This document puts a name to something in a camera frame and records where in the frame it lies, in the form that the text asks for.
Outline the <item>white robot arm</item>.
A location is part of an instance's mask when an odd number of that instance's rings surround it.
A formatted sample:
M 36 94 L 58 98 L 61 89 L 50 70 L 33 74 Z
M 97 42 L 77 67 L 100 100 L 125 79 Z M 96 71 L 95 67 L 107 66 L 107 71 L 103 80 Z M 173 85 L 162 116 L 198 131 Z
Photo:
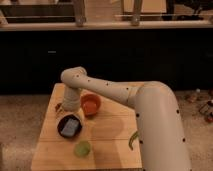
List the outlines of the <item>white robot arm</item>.
M 125 85 L 87 75 L 82 67 L 61 73 L 62 106 L 80 108 L 80 92 L 92 91 L 134 110 L 143 171 L 192 171 L 182 118 L 175 94 L 166 84 L 146 81 Z

